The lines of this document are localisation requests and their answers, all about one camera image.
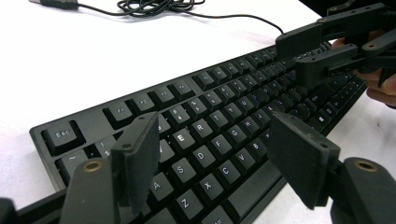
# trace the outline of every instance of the black keyboard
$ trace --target black keyboard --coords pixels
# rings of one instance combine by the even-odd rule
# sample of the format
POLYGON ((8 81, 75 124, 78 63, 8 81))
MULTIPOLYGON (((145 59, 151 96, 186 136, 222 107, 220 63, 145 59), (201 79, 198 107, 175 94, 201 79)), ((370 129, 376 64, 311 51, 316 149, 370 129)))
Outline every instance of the black keyboard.
MULTIPOLYGON (((323 43, 298 57, 329 50, 323 43)), ((219 63, 61 119, 30 134, 57 191, 74 167, 108 157, 139 115, 159 112, 161 158, 133 223, 251 223, 286 184, 266 151, 272 111, 328 134, 364 91, 341 76, 312 91, 296 85, 294 59, 274 46, 219 63)))

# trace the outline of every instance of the finger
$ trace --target finger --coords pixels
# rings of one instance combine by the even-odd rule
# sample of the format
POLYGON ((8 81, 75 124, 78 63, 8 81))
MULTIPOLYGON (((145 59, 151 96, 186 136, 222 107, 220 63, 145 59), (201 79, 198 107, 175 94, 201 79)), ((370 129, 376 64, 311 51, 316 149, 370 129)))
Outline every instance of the finger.
POLYGON ((396 106, 396 96, 386 95, 384 92, 376 91, 372 88, 367 89, 367 95, 379 102, 382 102, 386 105, 393 105, 396 106))
POLYGON ((384 93, 388 95, 396 95, 396 74, 393 74, 391 77, 386 79, 382 83, 381 89, 383 89, 384 93))
POLYGON ((381 91, 386 95, 396 96, 396 75, 386 79, 381 87, 378 87, 378 81, 366 80, 366 86, 375 91, 381 91))
POLYGON ((379 77, 381 76, 381 71, 382 71, 382 69, 378 69, 378 70, 375 70, 373 73, 363 74, 363 73, 358 72, 358 70, 356 70, 355 74, 358 77, 361 77, 366 80, 378 81, 379 77))
POLYGON ((332 49, 336 49, 344 45, 345 45, 345 39, 339 38, 332 43, 332 49))

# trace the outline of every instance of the function key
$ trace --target function key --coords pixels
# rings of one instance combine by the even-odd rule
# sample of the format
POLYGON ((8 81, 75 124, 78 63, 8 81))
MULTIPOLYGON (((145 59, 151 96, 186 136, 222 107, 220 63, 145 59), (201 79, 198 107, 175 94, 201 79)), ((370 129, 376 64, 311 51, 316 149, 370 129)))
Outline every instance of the function key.
POLYGON ((237 59, 233 62, 235 67, 238 69, 239 73, 244 75, 250 72, 250 68, 248 67, 248 63, 244 59, 237 59))
POLYGON ((127 101, 127 103, 137 115, 157 110, 157 106, 155 106, 154 102, 151 101, 146 93, 134 96, 131 100, 127 101))
POLYGON ((85 143, 85 139, 75 121, 59 121, 50 126, 42 133, 44 141, 52 156, 58 156, 79 147, 85 143))
POLYGON ((103 110, 108 121, 114 130, 120 129, 134 120, 134 114, 131 112, 125 102, 118 102, 103 110))
POLYGON ((265 59, 258 53, 247 56, 247 61, 255 68, 260 68, 265 65, 265 59))
POLYGON ((203 91, 207 91, 216 86, 215 80, 207 72, 201 72, 193 77, 193 79, 203 91))
POLYGON ((213 69, 210 70, 210 73, 213 74, 213 78, 216 81, 216 84, 221 84, 224 83, 225 81, 227 81, 229 78, 227 76, 227 74, 220 68, 220 67, 215 67, 213 69))
POLYGON ((164 109, 177 103, 177 98, 167 87, 160 87, 159 89, 152 91, 150 96, 160 109, 164 109))
POLYGON ((179 80, 168 87, 179 101, 188 99, 195 95, 194 91, 185 80, 179 80))
POLYGON ((241 74, 238 69, 232 63, 226 63, 224 65, 225 70, 231 76, 231 78, 239 77, 241 74))

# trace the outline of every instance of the black cable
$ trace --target black cable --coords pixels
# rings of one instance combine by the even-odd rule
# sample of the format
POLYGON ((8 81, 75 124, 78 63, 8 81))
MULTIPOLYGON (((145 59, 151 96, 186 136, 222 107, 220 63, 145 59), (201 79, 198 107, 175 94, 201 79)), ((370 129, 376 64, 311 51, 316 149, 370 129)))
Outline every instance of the black cable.
POLYGON ((85 7, 100 13, 107 14, 109 16, 132 16, 136 18, 150 18, 157 16, 164 11, 172 11, 176 13, 186 13, 196 17, 202 17, 207 19, 226 19, 226 18, 236 18, 236 17, 247 17, 263 21, 267 24, 274 26, 281 34, 284 34, 282 29, 276 24, 265 20, 261 17, 248 15, 248 14, 233 14, 225 16, 207 16, 203 14, 193 13, 191 10, 194 6, 201 5, 205 0, 201 2, 195 2, 195 0, 190 0, 190 2, 185 3, 184 0, 121 0, 117 3, 117 6, 123 10, 123 12, 115 13, 104 11, 100 8, 90 7, 84 4, 78 4, 79 7, 85 7))

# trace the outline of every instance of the black mechanical part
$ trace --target black mechanical part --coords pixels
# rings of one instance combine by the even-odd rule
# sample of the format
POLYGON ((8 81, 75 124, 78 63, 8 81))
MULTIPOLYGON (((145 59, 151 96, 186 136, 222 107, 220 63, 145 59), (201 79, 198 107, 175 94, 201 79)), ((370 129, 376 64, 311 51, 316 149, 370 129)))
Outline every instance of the black mechanical part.
POLYGON ((160 160, 158 125, 156 112, 141 115, 111 148, 120 206, 130 207, 135 216, 147 199, 149 185, 160 160))
POLYGON ((396 223, 396 182, 384 167, 363 158, 340 162, 337 145, 292 115, 274 112, 270 125, 268 159, 308 208, 332 197, 334 224, 396 223))
POLYGON ((81 163, 67 188, 60 224, 119 223, 114 193, 109 160, 95 158, 81 163))
POLYGON ((327 170, 337 161, 340 148, 302 120, 283 113, 273 113, 270 136, 268 159, 303 203, 310 209, 325 205, 327 170))

